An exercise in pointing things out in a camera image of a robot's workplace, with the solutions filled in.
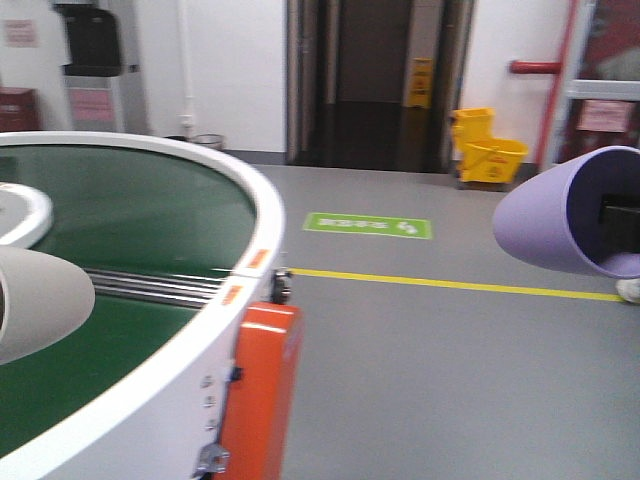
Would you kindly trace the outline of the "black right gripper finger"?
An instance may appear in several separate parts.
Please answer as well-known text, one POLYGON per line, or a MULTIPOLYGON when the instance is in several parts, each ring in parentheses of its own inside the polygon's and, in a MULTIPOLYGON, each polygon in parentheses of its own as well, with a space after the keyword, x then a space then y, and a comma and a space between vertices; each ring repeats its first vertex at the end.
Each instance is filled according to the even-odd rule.
POLYGON ((605 193, 598 214, 601 264, 639 254, 639 196, 605 193))

